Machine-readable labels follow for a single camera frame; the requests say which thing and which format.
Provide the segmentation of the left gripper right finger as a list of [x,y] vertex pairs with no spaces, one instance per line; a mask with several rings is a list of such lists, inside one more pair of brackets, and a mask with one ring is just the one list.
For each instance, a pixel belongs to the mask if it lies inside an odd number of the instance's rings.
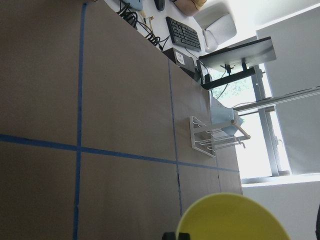
[[191,236],[189,233],[180,232],[178,234],[178,240],[191,240]]

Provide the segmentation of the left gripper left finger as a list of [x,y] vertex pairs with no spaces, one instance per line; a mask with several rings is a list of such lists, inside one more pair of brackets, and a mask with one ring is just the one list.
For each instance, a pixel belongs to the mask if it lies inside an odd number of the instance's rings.
[[176,240],[175,232],[165,232],[162,235],[162,240]]

